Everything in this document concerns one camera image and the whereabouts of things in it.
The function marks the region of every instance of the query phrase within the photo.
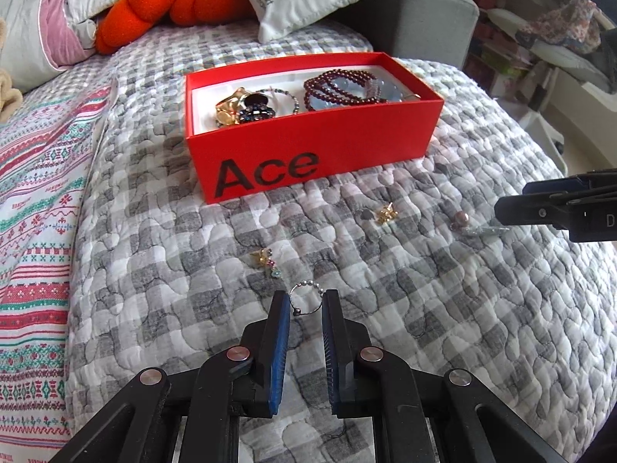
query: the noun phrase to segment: gray sofa armrest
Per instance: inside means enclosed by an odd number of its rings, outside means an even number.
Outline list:
[[[473,0],[360,0],[332,17],[376,51],[462,68],[479,10]]]

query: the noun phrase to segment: black clamp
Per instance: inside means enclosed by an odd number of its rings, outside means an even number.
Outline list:
[[[183,416],[180,463],[236,463],[239,418],[278,412],[289,309],[275,292],[268,318],[200,369],[144,369],[49,463],[171,463]],[[435,376],[372,346],[337,291],[323,296],[322,324],[332,413],[372,418],[377,463],[565,463],[466,370]]]
[[[553,225],[573,242],[617,240],[617,169],[529,182],[522,195],[500,198],[502,225]]]

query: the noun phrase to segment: patterned blanket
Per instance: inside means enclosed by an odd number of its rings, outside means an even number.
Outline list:
[[[459,210],[493,222],[498,197],[558,176],[554,164],[463,73],[408,60],[445,98],[425,158],[207,205],[184,143],[183,73],[369,49],[335,24],[264,46],[256,36],[252,24],[159,28],[108,66],[118,102],[73,259],[73,430],[142,368],[199,367],[265,317],[274,290],[313,278],[338,289],[379,346],[428,372],[471,370],[574,461],[616,398],[613,247],[545,226],[486,238],[449,229]],[[399,217],[379,225],[373,211],[388,202]],[[262,247],[282,279],[255,266]],[[329,413],[320,327],[319,314],[292,320],[280,415],[241,421],[242,461],[372,461],[370,422]]]
[[[2,462],[47,461],[70,436],[64,348],[73,239],[111,88],[94,72],[33,92],[0,125]]]

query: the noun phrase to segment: bed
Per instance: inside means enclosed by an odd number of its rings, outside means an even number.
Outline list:
[[[574,461],[616,399],[611,244],[552,228],[466,238],[456,211],[491,223],[499,196],[558,176],[459,70],[402,61],[445,98],[426,158],[206,205],[183,140],[183,75],[283,54],[366,51],[334,22],[258,45],[256,26],[159,27],[109,61],[63,75],[117,82],[76,223],[66,406],[79,430],[136,372],[200,366],[265,316],[276,289],[313,278],[376,344],[416,368],[465,367]],[[394,202],[386,226],[366,211]],[[274,251],[270,278],[251,253]],[[329,415],[319,316],[292,322],[280,415],[241,422],[242,461],[371,457],[366,421]]]

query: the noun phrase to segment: red box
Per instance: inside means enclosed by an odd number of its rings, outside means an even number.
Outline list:
[[[199,110],[214,109],[216,101],[246,86],[243,82],[259,80],[268,87],[269,75],[291,77],[309,73],[304,70],[345,67],[382,68],[403,88],[418,94],[420,100],[300,112],[199,133]],[[311,72],[308,78],[319,73]],[[203,103],[193,106],[198,95],[222,88],[228,93],[209,102],[207,108]],[[302,96],[297,97],[302,104]],[[186,139],[206,201],[212,204],[318,177],[422,157],[442,107],[439,95],[387,54],[350,52],[255,60],[187,75]],[[196,123],[200,124],[199,130],[194,127]]]

